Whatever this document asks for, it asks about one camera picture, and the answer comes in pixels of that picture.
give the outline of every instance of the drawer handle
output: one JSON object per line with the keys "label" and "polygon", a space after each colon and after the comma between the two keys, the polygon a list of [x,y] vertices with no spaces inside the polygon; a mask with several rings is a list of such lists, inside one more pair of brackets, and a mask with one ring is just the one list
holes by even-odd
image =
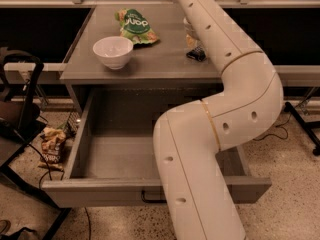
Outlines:
{"label": "drawer handle", "polygon": [[167,203],[166,200],[149,200],[149,199],[146,199],[146,191],[144,191],[144,190],[141,191],[141,200],[144,203],[147,203],[147,204],[166,204]]}

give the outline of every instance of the snack bag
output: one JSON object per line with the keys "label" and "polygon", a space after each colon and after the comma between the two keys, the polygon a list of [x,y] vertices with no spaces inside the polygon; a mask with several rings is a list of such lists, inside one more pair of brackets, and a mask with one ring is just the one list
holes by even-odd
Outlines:
{"label": "snack bag", "polygon": [[42,143],[42,155],[46,161],[43,161],[43,158],[40,158],[38,167],[47,168],[48,163],[49,167],[54,170],[63,171],[62,166],[62,150],[66,142],[66,134],[61,129],[54,129],[46,127],[43,130],[44,134],[41,136]]}
{"label": "snack bag", "polygon": [[115,18],[121,26],[120,35],[133,44],[152,44],[159,40],[148,21],[135,9],[122,9],[115,13]]}

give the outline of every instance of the gray tabletop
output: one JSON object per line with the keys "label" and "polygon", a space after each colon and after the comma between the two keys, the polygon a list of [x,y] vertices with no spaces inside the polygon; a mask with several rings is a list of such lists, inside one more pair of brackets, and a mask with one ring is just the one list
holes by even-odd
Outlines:
{"label": "gray tabletop", "polygon": [[[113,71],[95,57],[92,47],[107,36],[120,35],[115,12],[122,8],[138,10],[160,37],[149,46],[135,47],[130,62]],[[149,80],[212,80],[219,77],[211,61],[197,62],[186,57],[184,14],[177,3],[97,5],[61,80],[66,84],[108,84]]]}

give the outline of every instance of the shoe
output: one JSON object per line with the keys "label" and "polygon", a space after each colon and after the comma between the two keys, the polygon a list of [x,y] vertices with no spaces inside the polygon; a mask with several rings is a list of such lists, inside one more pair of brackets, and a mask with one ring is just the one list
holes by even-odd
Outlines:
{"label": "shoe", "polygon": [[8,220],[0,220],[0,234],[5,234],[11,227],[11,223]]}

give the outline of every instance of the terrazzo floor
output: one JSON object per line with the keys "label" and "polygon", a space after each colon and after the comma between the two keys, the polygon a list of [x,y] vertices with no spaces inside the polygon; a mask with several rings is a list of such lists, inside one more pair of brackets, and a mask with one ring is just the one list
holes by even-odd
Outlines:
{"label": "terrazzo floor", "polygon": [[[309,105],[306,120],[320,119],[319,105]],[[57,127],[69,112],[43,112],[49,125]],[[288,119],[282,113],[275,125]],[[249,239],[318,240],[320,238],[320,157],[312,154],[314,144],[291,117],[284,126],[288,138],[269,136],[243,145],[253,176],[270,177],[272,186],[255,204],[237,205]],[[285,131],[271,127],[266,133],[284,137]],[[40,139],[33,141],[39,146]],[[45,169],[37,167],[38,154],[30,148],[11,163],[11,168],[27,182],[38,186]],[[59,178],[61,172],[54,172]],[[24,233],[21,239],[41,239],[58,215],[58,210],[12,189],[2,178],[0,184],[0,219],[10,220],[7,234],[23,226],[37,230]],[[91,229],[85,208],[74,208],[53,239],[93,240],[174,240],[175,235],[166,205],[137,207],[88,207]]]}

